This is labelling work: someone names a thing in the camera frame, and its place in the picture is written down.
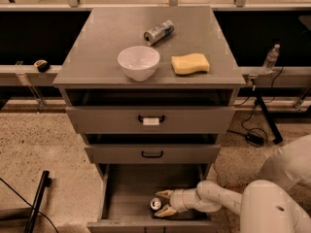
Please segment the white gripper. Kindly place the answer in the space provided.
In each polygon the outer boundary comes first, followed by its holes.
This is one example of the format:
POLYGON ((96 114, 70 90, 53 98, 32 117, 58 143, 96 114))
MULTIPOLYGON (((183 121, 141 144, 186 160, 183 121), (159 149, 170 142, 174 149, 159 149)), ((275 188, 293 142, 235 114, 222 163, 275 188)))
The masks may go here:
POLYGON ((195 188, 175 189, 174 191, 166 189, 159 191, 156 196, 169 199, 170 205, 166 204, 162 209, 155 213, 156 217, 173 216, 177 212, 182 213, 193 209, 198 202, 198 194, 195 188))

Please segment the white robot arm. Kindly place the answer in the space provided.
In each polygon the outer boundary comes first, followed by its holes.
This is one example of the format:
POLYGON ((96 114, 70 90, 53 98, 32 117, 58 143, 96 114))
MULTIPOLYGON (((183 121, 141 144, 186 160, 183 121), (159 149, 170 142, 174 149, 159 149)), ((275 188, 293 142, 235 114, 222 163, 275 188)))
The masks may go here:
POLYGON ((225 207, 240 216, 240 233, 311 233, 311 217, 289 195, 296 183, 311 180, 311 135, 274 151, 243 192, 204 180, 192 189, 163 190, 168 200, 156 217, 195 209, 212 213, 225 207))

